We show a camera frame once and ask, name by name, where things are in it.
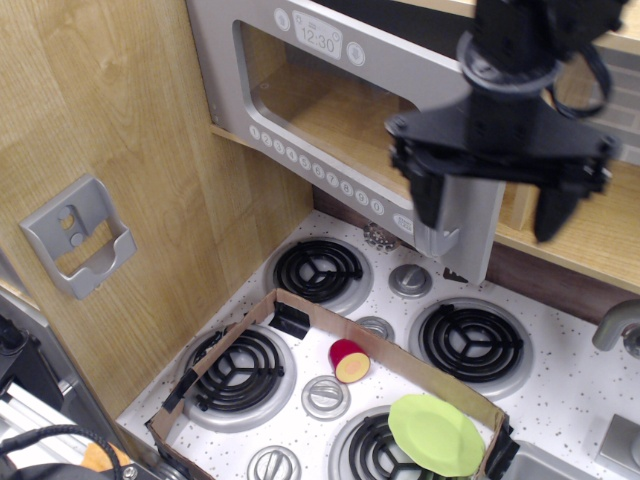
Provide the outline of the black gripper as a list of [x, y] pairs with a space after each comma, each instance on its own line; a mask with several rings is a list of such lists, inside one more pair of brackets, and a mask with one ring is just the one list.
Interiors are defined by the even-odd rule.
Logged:
[[535, 34], [466, 32], [457, 57], [471, 90], [445, 106], [389, 118], [393, 164], [409, 179], [419, 220], [436, 228], [448, 176], [504, 180], [540, 188], [533, 232], [554, 238], [580, 195], [601, 192], [621, 142], [559, 101], [555, 81], [571, 51]]

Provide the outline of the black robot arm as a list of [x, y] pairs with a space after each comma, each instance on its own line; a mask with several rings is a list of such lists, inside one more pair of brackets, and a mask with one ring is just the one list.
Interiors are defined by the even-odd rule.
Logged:
[[480, 1], [457, 59], [470, 92], [390, 118], [393, 165], [420, 221], [439, 223], [449, 177], [538, 188], [534, 235], [551, 240], [602, 192], [620, 143], [586, 124], [613, 87], [595, 41], [621, 27], [620, 1]]

